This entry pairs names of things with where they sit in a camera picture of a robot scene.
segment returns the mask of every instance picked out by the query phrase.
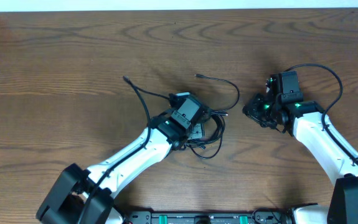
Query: white wall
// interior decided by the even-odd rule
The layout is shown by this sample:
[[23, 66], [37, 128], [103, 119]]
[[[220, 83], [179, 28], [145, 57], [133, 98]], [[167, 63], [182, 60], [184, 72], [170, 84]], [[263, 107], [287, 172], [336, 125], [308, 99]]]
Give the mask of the white wall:
[[358, 7], [358, 0], [0, 0], [0, 12]]

